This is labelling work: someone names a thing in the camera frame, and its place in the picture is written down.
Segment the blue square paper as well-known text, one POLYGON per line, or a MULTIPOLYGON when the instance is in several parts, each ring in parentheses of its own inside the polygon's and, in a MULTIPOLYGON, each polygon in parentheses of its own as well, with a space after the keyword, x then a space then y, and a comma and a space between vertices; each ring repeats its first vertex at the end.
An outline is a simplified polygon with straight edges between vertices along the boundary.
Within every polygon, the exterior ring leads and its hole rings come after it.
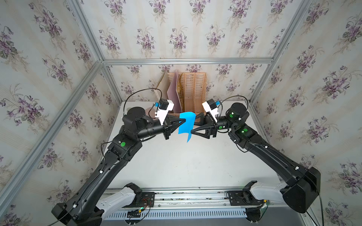
POLYGON ((179 115, 180 119, 184 119, 185 122, 179 127, 178 134, 187 134, 187 143, 191 139, 191 131, 193 130, 196 114, 194 112, 184 112, 180 113, 179 115))

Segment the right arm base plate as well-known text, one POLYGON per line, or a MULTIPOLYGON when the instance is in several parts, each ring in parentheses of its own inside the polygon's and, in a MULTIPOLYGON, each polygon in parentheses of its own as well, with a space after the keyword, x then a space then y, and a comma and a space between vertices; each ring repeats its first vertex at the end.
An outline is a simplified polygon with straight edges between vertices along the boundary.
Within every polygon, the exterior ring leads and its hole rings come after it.
POLYGON ((266 200, 257 200, 250 192, 247 191, 227 191, 226 197, 231 206, 263 206, 266 200))

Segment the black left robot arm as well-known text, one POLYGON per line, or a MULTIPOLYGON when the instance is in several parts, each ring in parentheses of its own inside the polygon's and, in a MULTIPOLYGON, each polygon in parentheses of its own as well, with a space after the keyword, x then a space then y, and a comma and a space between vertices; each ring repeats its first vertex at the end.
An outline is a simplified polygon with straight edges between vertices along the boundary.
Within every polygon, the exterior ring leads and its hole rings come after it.
POLYGON ((102 198, 102 195, 115 176, 142 148, 143 140, 158 134, 169 139, 186 122, 168 114, 173 110, 173 101, 160 98, 155 106, 154 118, 148 116, 142 107, 133 107, 123 114, 123 126, 108 142, 108 148, 102 152, 102 160, 95 171, 73 197, 53 207, 51 212, 57 222, 65 226, 99 226, 118 209, 141 200, 142 190, 134 183, 125 185, 120 192, 107 198, 102 198))

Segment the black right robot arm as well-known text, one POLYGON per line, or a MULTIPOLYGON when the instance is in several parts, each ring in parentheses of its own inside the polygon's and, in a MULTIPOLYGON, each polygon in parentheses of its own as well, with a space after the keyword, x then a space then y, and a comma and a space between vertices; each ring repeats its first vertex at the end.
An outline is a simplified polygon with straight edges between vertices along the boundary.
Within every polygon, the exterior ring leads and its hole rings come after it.
POLYGON ((255 155, 282 178, 281 182, 268 185, 252 180, 240 191, 227 192, 232 206, 247 207, 249 222, 261 219, 261 209, 266 208, 269 201, 284 203, 305 214, 313 202, 321 198, 321 173, 315 167, 307 168, 294 162, 247 125, 249 104, 233 103, 225 115, 218 109, 222 107, 221 102, 210 99, 202 106, 204 112, 196 117, 200 121, 191 131, 193 135, 209 139, 224 130, 241 152, 255 155))

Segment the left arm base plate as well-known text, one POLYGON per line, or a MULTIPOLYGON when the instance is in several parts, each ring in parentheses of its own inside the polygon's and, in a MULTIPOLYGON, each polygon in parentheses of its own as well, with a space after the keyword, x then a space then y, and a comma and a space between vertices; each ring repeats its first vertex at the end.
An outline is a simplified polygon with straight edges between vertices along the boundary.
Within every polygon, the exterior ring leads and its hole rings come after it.
POLYGON ((136 207, 154 207, 154 201, 155 201, 155 195, 154 192, 142 192, 136 195, 133 202, 125 208, 136 208, 136 207))

